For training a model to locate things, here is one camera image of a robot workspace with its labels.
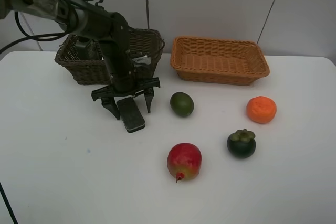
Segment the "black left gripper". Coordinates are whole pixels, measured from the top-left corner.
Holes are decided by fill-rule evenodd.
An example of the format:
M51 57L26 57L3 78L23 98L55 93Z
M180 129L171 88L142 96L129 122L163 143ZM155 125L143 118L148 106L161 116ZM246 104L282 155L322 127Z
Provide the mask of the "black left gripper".
M117 120L120 119L120 112L116 105L115 97L137 97L144 95L147 112L151 113L151 104L154 98L154 88L160 88L159 78L132 79L114 78L113 83L103 88L92 91L91 97L94 101L100 99L101 105L110 111Z

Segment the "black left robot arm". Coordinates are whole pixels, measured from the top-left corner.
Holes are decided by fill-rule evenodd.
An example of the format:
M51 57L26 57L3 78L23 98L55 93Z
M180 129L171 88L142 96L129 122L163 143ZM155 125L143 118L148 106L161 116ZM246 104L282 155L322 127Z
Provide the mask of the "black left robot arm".
M24 37L1 49L1 52L27 40L53 41L67 35L92 40L104 59L111 84L91 93L93 100L101 100L102 106L117 119L123 114L139 111L134 98L144 95L146 108L151 110L154 88L160 86L153 76L152 62L160 59L165 42L160 40L155 51L143 55L131 52L130 34L136 29L129 26L119 13L110 13L98 0L1 0L1 19L14 12L16 25ZM61 33L28 35L22 28L18 14L26 13L57 22Z

